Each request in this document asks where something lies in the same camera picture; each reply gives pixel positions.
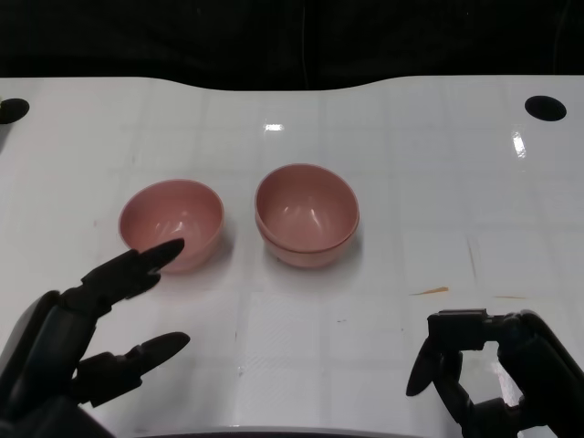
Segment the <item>robotic hand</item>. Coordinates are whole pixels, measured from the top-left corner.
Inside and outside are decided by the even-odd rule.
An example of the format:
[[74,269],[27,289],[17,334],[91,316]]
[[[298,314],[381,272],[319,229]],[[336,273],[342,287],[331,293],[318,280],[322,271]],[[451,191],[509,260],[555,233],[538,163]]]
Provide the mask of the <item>robotic hand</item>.
[[[560,438],[584,436],[584,374],[537,314],[444,310],[428,317],[428,332],[406,394],[433,382],[465,438],[517,437],[543,425]],[[499,362],[523,392],[517,406],[502,399],[474,404],[458,383],[462,350],[483,349],[487,341],[498,342]]]
[[143,253],[130,250],[63,294],[47,292],[20,317],[0,356],[0,437],[111,437],[78,407],[98,406],[141,386],[141,375],[189,342],[169,333],[123,356],[81,360],[98,319],[122,299],[154,287],[158,271],[184,248],[182,239]]

